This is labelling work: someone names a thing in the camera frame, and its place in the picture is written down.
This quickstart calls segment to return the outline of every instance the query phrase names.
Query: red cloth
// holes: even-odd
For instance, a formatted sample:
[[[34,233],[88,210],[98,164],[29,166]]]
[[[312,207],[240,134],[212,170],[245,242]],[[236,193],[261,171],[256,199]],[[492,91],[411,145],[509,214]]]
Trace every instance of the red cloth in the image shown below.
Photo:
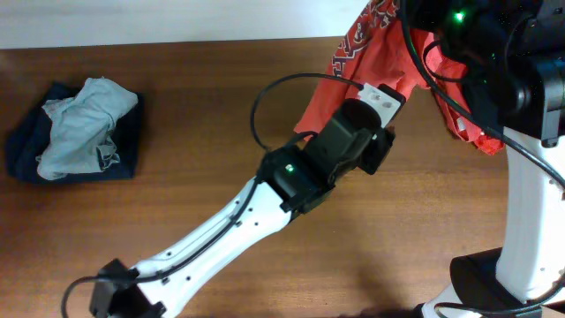
[[[406,49],[402,26],[396,19],[397,11],[396,0],[371,0],[338,45],[326,73],[375,87],[387,84],[406,98],[410,97],[416,85],[428,88]],[[413,30],[412,40],[421,56],[424,48],[433,41],[433,34]],[[445,58],[438,49],[430,52],[427,63],[430,69],[445,77],[458,78],[466,72],[465,65]],[[469,109],[458,84],[440,84],[460,105]],[[358,90],[354,87],[322,80],[295,131],[319,132],[343,100],[356,98],[357,93]],[[439,101],[438,104],[446,117],[448,128],[459,138],[473,142],[490,155],[502,149],[500,141],[485,136],[478,127],[460,117],[444,101]]]

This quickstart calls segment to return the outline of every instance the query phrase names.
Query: white wall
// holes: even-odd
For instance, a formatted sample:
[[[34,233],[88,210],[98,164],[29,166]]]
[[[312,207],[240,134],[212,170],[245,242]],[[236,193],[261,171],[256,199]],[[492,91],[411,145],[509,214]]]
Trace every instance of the white wall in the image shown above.
[[[0,0],[0,49],[344,35],[368,0]]]

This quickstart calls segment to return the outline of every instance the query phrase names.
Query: green led light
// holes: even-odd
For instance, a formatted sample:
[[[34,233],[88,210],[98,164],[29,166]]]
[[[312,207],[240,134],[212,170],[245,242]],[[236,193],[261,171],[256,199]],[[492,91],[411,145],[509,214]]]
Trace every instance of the green led light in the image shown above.
[[[286,171],[289,173],[294,172],[294,166],[292,164],[287,164],[286,167],[284,167],[284,169],[286,169]]]
[[[465,12],[461,11],[456,13],[455,18],[457,22],[463,23],[463,21],[465,20]]]

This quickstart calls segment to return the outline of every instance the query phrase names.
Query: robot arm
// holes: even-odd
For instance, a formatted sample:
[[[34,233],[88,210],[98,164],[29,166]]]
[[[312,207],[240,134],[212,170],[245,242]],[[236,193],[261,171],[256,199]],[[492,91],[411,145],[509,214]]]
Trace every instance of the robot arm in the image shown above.
[[[390,87],[370,85],[358,98],[346,100],[304,149],[290,143],[268,153],[257,176],[224,209],[175,245],[132,269],[119,260],[106,265],[101,276],[131,275],[131,279],[96,283],[91,314],[176,317],[202,285],[243,251],[320,205],[339,177],[357,167],[374,174],[395,137],[385,127],[405,99]],[[245,210],[237,216],[242,206]],[[234,217],[237,220],[230,226]],[[159,276],[172,269],[174,273]]]

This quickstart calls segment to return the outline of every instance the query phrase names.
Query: wooden table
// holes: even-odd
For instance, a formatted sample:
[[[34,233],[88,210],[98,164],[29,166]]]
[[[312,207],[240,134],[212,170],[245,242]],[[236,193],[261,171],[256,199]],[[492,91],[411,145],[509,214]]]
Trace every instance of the wooden table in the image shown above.
[[[37,186],[0,172],[0,316],[58,317],[73,279],[114,257],[132,265],[160,252],[222,208],[261,157],[248,124],[255,95],[284,75],[324,72],[338,42],[0,51],[3,133],[53,80],[81,86],[104,76],[147,98],[134,180]],[[315,85],[296,80],[265,99],[257,117],[264,140],[281,145],[291,136]],[[347,175],[321,207],[215,276],[183,317],[412,308],[448,284],[452,257],[501,246],[505,155],[454,140],[425,91],[414,92],[395,127],[395,146],[375,176]],[[72,318],[87,317],[91,288],[72,295]]]

